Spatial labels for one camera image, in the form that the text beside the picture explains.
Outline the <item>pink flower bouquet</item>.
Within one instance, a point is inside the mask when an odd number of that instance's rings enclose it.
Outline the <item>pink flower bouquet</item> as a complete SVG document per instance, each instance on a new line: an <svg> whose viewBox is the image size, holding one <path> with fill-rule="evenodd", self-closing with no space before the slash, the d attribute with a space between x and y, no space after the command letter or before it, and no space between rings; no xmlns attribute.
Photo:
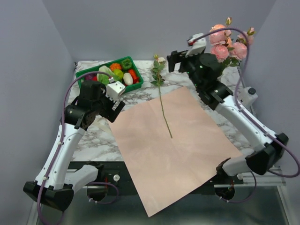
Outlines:
<svg viewBox="0 0 300 225"><path fill-rule="evenodd" d="M230 39L230 31L219 31L209 36L210 44L212 45L210 53L214 54L219 63L222 63L229 57L228 48L232 47Z"/></svg>

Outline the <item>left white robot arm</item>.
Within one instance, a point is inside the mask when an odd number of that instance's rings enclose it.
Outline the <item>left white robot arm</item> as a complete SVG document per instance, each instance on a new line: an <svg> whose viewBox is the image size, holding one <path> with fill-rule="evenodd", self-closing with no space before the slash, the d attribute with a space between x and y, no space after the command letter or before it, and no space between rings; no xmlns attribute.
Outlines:
<svg viewBox="0 0 300 225"><path fill-rule="evenodd" d="M79 95L63 107L61 124L50 155L34 181L27 181L24 192L38 204L65 211L75 193L85 185L99 185L104 174L101 163L87 162L82 168L67 175L74 151L88 127L97 116L114 122L125 106L116 100L125 91L121 82L104 85L93 80L81 84Z"/></svg>

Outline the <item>white rose stem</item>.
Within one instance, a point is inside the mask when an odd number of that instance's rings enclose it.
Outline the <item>white rose stem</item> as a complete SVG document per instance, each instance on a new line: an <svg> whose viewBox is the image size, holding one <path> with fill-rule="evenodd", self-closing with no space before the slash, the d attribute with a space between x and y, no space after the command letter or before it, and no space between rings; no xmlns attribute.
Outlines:
<svg viewBox="0 0 300 225"><path fill-rule="evenodd" d="M162 101L162 95L161 95L161 86L165 82L165 79L162 78L162 76L161 76L161 72L165 68L165 59L164 59L164 57L159 57L157 54L154 54L153 59L154 59L154 61L153 61L152 66L150 67L150 71L152 73L152 78L154 80L151 81L151 83L158 88L159 100L160 100L162 115L163 115L163 118L164 118L167 130L169 132L170 138L172 139L173 135L171 133L168 121L167 121L167 119L165 117L165 111L164 111L164 106L163 106L163 101Z"/></svg>

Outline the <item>pink rose stem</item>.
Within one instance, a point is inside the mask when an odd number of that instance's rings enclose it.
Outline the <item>pink rose stem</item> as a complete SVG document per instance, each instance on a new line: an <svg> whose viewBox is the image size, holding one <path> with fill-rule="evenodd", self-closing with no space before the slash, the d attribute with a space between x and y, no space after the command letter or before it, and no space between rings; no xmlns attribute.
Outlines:
<svg viewBox="0 0 300 225"><path fill-rule="evenodd" d="M237 66L247 55L247 47L252 45L254 42L254 34L256 33L253 27L250 27L248 31L244 31L245 36L248 41L242 34L237 35L237 40L232 44L233 50L230 51L231 57L231 67Z"/></svg>

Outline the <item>pink wrapping paper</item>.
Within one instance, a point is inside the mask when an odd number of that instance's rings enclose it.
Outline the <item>pink wrapping paper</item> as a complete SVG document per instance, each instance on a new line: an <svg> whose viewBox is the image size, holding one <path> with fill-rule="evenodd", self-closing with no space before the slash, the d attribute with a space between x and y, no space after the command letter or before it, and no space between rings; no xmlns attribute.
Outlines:
<svg viewBox="0 0 300 225"><path fill-rule="evenodd" d="M149 217L241 155L186 87L121 112L110 129Z"/></svg>

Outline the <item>beige ribbon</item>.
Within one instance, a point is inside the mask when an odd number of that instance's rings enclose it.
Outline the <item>beige ribbon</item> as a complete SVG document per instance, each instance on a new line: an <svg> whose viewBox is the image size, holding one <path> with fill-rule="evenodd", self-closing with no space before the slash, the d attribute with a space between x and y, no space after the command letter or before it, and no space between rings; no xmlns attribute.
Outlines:
<svg viewBox="0 0 300 225"><path fill-rule="evenodd" d="M106 133L110 133L110 134L112 133L107 119L103 117L96 117L92 125L98 127L99 129L101 129Z"/></svg>

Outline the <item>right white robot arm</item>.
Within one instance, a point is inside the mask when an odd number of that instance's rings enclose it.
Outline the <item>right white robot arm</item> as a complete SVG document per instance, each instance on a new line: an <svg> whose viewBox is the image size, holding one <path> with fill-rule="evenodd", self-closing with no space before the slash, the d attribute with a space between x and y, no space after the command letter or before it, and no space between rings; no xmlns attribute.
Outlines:
<svg viewBox="0 0 300 225"><path fill-rule="evenodd" d="M187 73L202 102L231 122L253 148L249 155L224 160L217 167L217 181L225 184L238 173L264 175L282 157L288 136L276 134L235 102L233 92L218 80L223 67L215 55L202 52L186 56L186 53L173 51L167 56L169 72L179 63L179 72Z"/></svg>

